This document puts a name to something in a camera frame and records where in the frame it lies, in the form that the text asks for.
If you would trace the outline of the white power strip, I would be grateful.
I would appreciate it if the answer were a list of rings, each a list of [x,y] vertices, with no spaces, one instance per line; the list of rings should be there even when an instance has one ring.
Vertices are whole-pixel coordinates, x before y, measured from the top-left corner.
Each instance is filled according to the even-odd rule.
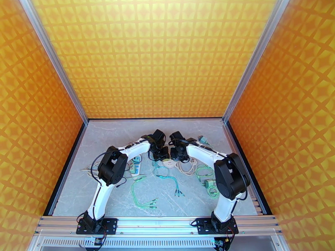
[[[136,177],[139,175],[140,172],[140,166],[142,162],[142,156],[136,156],[134,157],[129,164],[129,171],[131,173],[131,176]]]

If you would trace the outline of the black table edge strip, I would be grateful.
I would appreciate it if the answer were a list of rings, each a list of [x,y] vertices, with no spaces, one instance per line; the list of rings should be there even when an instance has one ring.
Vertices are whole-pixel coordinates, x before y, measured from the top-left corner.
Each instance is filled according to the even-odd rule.
[[[242,149],[242,146],[240,145],[240,142],[238,141],[238,138],[233,130],[232,125],[229,121],[225,124],[225,127],[227,129],[227,138],[229,139],[229,144],[232,148],[232,151],[236,154],[238,154],[242,160],[242,164],[244,165],[244,168],[246,169],[246,173],[249,176],[250,179],[250,186],[255,194],[255,197],[258,201],[258,204],[260,205],[261,211],[265,215],[273,215],[270,206],[264,196],[264,193],[261,190],[261,187],[257,181],[257,178],[251,168],[251,165]]]
[[[175,118],[88,118],[88,121],[116,121],[116,120],[222,120],[223,117],[175,117]]]
[[[73,143],[73,146],[70,150],[70,153],[65,161],[65,164],[62,168],[62,171],[60,173],[60,176],[56,182],[56,185],[54,187],[54,190],[50,196],[50,199],[46,205],[45,211],[43,213],[43,216],[52,216],[53,212],[55,210],[55,207],[57,205],[57,202],[59,200],[59,197],[61,195],[61,192],[64,188],[64,184],[66,182],[67,176],[69,174],[69,171],[71,169],[71,166],[73,164],[73,160],[75,158],[75,154],[77,153],[77,150],[80,146],[80,142],[82,140],[82,136],[85,133],[85,130],[87,128],[87,125],[83,123],[79,129],[78,135]]]

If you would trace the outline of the perforated metal panel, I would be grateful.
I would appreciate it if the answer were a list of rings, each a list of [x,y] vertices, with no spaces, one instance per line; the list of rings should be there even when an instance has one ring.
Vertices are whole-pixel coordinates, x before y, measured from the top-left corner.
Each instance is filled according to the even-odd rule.
[[[27,251],[215,251],[214,238],[112,238],[35,236]],[[228,251],[290,251],[279,236],[236,236]]]

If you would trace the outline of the aluminium front rail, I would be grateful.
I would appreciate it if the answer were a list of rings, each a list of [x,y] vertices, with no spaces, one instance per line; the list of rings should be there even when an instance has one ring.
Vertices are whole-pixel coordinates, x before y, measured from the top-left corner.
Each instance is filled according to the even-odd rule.
[[[281,235],[282,230],[273,215],[235,216],[239,234]],[[191,226],[194,217],[119,217],[115,236],[129,237],[181,237],[199,235]],[[78,221],[75,217],[44,216],[38,222],[35,234],[71,235],[76,234]]]

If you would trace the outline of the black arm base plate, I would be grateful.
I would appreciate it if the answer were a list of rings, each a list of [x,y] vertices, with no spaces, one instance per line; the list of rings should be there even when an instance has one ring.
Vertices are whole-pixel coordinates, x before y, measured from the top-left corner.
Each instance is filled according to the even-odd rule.
[[[226,222],[217,219],[197,218],[191,226],[196,227],[199,235],[238,234],[239,230],[234,217]]]
[[[100,224],[92,230],[87,223],[84,222],[83,218],[79,219],[77,225],[77,235],[115,235],[117,229],[117,218],[104,218]]]

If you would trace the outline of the aluminium frame post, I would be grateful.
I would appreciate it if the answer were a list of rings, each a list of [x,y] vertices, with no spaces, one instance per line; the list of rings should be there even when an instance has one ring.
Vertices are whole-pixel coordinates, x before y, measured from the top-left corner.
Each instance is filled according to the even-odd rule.
[[[222,122],[224,125],[229,121],[234,109],[236,108],[251,76],[256,69],[288,3],[290,0],[277,0],[271,15],[261,33],[261,36],[256,44],[256,47],[250,57],[250,60],[241,76],[241,79],[234,91],[234,94],[227,106],[227,109],[222,117]]]
[[[66,92],[68,93],[73,105],[75,106],[79,116],[82,119],[82,122],[85,126],[88,125],[89,119],[85,110],[69,80],[68,75],[66,74],[63,65],[53,47],[53,44],[50,41],[50,38],[47,34],[47,31],[42,24],[42,21],[34,7],[32,0],[19,0],[20,4],[23,7],[24,12],[26,13],[30,23],[33,26],[34,31],[36,32],[47,56],[52,63],[60,81],[62,82]]]

